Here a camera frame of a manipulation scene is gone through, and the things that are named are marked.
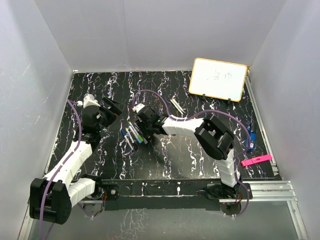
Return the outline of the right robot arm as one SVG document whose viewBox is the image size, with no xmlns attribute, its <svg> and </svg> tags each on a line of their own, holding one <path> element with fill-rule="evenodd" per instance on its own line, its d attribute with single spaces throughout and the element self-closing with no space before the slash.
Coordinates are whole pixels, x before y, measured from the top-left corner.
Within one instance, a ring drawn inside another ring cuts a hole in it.
<svg viewBox="0 0 320 240">
<path fill-rule="evenodd" d="M 152 135 L 181 135 L 195 138 L 204 152 L 217 165 L 220 184 L 207 186 L 207 193 L 216 198 L 233 199 L 241 192 L 240 173 L 235 167 L 234 134 L 217 117 L 210 114 L 205 118 L 186 120 L 173 115 L 160 116 L 142 103 L 132 111 L 137 116 L 136 125 L 145 138 Z"/>
</svg>

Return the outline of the white pen magenta cap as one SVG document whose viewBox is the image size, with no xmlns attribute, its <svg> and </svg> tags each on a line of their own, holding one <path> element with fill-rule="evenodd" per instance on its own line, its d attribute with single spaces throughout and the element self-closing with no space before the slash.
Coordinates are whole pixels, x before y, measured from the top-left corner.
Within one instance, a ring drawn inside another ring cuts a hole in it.
<svg viewBox="0 0 320 240">
<path fill-rule="evenodd" d="M 183 112 L 183 114 L 185 113 L 185 111 L 183 110 L 183 108 L 178 104 L 178 102 L 174 99 L 174 98 L 172 98 L 176 103 L 177 103 L 177 105 L 180 107 L 180 109 L 182 110 L 182 112 Z"/>
</svg>

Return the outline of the white pen peach cap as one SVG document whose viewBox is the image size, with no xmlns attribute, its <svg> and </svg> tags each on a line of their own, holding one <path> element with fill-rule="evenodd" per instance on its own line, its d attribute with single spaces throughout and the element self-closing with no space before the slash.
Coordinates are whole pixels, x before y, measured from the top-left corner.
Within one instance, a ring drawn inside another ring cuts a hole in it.
<svg viewBox="0 0 320 240">
<path fill-rule="evenodd" d="M 180 109 L 180 107 L 178 106 L 178 104 L 177 104 L 173 99 L 170 99 L 170 102 L 174 105 L 174 107 L 175 107 L 181 114 L 183 114 L 183 111 Z"/>
</svg>

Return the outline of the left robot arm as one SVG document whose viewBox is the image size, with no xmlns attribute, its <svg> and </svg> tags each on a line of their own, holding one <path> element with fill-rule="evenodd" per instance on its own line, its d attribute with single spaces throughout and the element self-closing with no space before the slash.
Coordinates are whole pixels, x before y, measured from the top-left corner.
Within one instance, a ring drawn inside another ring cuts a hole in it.
<svg viewBox="0 0 320 240">
<path fill-rule="evenodd" d="M 99 103 L 92 94 L 86 94 L 82 101 L 68 103 L 73 109 L 82 107 L 82 114 L 75 114 L 78 123 L 75 136 L 57 165 L 43 178 L 31 182 L 29 196 L 32 219 L 59 225 L 67 221 L 72 208 L 81 200 L 87 197 L 97 200 L 103 195 L 100 177 L 86 174 L 77 181 L 73 179 L 100 144 L 102 129 L 108 128 L 125 107 L 107 97 Z"/>
</svg>

